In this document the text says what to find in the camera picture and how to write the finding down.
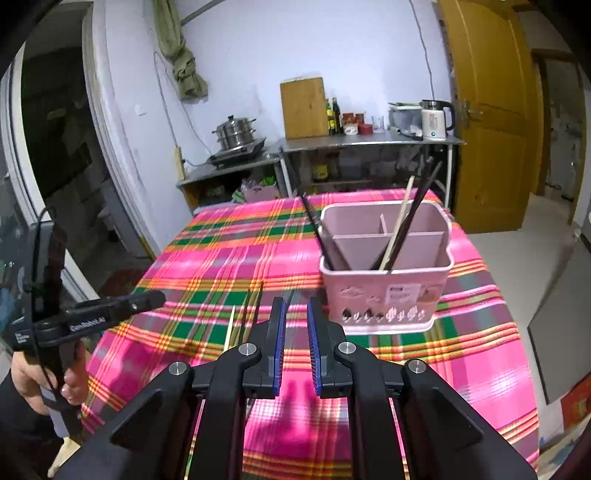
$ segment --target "label sticker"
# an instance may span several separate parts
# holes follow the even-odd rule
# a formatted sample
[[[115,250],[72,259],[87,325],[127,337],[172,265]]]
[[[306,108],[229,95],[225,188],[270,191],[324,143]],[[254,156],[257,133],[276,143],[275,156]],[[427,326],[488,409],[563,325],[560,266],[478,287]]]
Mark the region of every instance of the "label sticker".
[[[389,285],[386,288],[386,303],[416,303],[420,290],[420,283]]]

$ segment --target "human hand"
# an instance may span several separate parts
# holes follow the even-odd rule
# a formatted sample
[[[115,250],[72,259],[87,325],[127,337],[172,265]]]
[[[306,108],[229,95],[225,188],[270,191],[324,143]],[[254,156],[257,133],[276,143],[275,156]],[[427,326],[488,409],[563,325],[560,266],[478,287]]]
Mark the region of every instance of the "human hand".
[[[56,376],[46,368],[47,375],[54,388],[57,387]],[[11,365],[12,382],[21,396],[31,408],[41,415],[49,415],[48,408],[43,404],[41,389],[50,388],[41,367],[35,360],[25,357],[23,352],[15,352]],[[64,386],[61,395],[70,405],[80,405],[88,396],[88,372],[86,371],[86,350],[84,344],[76,345],[76,359],[64,374]]]

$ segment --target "doorway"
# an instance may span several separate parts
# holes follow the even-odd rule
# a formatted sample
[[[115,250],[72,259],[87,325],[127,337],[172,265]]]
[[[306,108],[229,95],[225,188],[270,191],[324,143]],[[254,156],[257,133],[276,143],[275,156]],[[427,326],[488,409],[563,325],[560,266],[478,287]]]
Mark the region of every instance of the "doorway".
[[[539,124],[543,134],[533,193],[568,210],[571,224],[586,156],[586,111],[583,81],[574,55],[532,49],[538,77]]]
[[[33,213],[53,207],[66,232],[66,271],[79,300],[130,293],[152,262],[119,199],[95,129],[83,49],[83,25],[91,15],[92,4],[85,2],[53,9],[17,56],[10,88],[21,187]]]

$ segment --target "door handle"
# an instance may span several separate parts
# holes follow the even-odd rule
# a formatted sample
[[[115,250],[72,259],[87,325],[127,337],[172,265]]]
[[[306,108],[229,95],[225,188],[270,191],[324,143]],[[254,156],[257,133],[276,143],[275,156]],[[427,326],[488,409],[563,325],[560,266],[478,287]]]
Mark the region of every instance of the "door handle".
[[[479,115],[483,115],[484,112],[482,110],[473,110],[470,108],[470,100],[463,100],[462,101],[462,119],[464,126],[466,128],[470,127],[470,120],[480,120],[478,118]]]

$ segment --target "white wall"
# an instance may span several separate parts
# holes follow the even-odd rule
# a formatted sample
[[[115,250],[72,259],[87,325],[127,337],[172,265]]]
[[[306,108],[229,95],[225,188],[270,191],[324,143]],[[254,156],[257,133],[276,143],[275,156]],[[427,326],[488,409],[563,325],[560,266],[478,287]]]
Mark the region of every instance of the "white wall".
[[[206,2],[178,0],[180,16]],[[435,95],[449,100],[447,60],[433,5],[431,0],[415,4]],[[98,42],[103,36],[106,45],[103,52],[95,47],[95,56],[109,137],[128,200],[157,252],[185,227],[191,213],[175,187],[174,140],[154,68],[158,48],[151,5],[151,0],[95,0],[93,35]],[[257,134],[268,137],[268,145],[282,137],[279,85],[290,78],[320,75],[327,96],[337,96],[342,111],[369,116],[387,118],[389,101],[430,96],[423,49],[405,0],[226,0],[189,23],[184,33],[209,84],[209,97],[182,104],[168,79],[170,67],[165,72],[157,61],[157,69],[183,157],[194,164],[219,150],[211,131],[228,115],[257,117]]]
[[[205,0],[178,0],[181,18]],[[450,99],[447,60],[431,0],[414,0],[433,71],[435,96]],[[228,115],[257,118],[267,145],[284,136],[280,83],[321,76],[342,112],[380,114],[388,102],[431,96],[427,67],[406,0],[226,0],[184,27],[206,101],[189,105],[212,151]]]
[[[519,12],[519,21],[525,31],[525,39],[530,48],[570,51],[562,35],[554,25],[538,10]]]
[[[108,58],[99,56],[97,69],[101,75],[108,75],[102,83],[109,85],[103,95],[110,138],[137,213],[145,221],[153,240],[151,246],[158,253],[186,226],[191,212],[175,187],[175,143],[154,67],[151,1],[96,0],[95,14],[93,31],[97,30],[95,26],[102,27],[103,21],[106,37]],[[189,160],[206,157],[165,77],[163,89],[184,156]]]

